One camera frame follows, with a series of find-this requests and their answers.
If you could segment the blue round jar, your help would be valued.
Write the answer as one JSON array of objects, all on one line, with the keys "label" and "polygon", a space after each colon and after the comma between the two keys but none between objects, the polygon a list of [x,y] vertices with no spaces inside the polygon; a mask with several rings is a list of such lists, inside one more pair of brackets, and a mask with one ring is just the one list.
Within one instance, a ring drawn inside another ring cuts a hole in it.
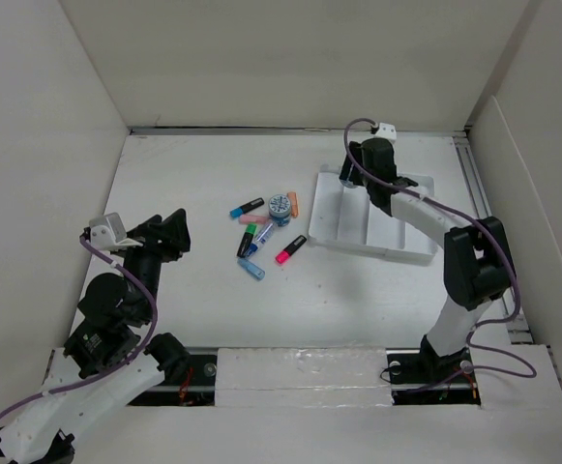
[{"label": "blue round jar", "polygon": [[354,184],[354,183],[353,183],[351,180],[349,180],[349,179],[341,180],[340,183],[341,183],[344,187],[346,187],[346,188],[348,188],[348,189],[354,189],[354,188],[357,187],[357,185]]},{"label": "blue round jar", "polygon": [[268,202],[270,219],[279,227],[286,226],[291,221],[291,202],[286,194],[277,194]]}]

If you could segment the clear glue bottle blue cap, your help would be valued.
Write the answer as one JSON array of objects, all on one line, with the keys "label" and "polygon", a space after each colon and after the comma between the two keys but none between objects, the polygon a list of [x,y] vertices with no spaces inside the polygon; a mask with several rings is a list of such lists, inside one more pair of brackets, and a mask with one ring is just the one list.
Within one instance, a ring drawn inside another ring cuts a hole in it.
[{"label": "clear glue bottle blue cap", "polygon": [[277,225],[272,220],[268,221],[253,238],[246,252],[246,257],[250,258],[260,249],[262,249],[269,242],[276,229]]}]

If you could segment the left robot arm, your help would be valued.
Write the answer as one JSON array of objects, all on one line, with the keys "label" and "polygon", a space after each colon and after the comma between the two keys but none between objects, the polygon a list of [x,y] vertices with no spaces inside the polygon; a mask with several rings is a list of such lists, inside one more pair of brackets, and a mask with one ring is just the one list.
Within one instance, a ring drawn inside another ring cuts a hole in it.
[{"label": "left robot arm", "polygon": [[80,244],[105,262],[77,304],[83,320],[57,350],[42,388],[0,412],[0,457],[11,463],[71,463],[103,419],[162,382],[180,381],[190,354],[157,333],[162,266],[191,249],[187,213],[154,215],[131,230],[116,213],[96,217]]}]

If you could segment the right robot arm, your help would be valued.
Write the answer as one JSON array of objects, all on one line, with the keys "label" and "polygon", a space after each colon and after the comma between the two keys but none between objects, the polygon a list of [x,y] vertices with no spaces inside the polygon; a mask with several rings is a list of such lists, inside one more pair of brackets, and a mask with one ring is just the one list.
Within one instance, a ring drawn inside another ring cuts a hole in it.
[{"label": "right robot arm", "polygon": [[503,223],[497,217],[470,217],[421,194],[416,181],[398,173],[393,143],[386,138],[346,140],[344,148],[340,181],[365,189],[372,206],[409,223],[444,253],[445,303],[417,353],[390,357],[385,371],[391,383],[423,392],[469,374],[473,333],[486,323],[483,315],[491,304],[517,286]]}]

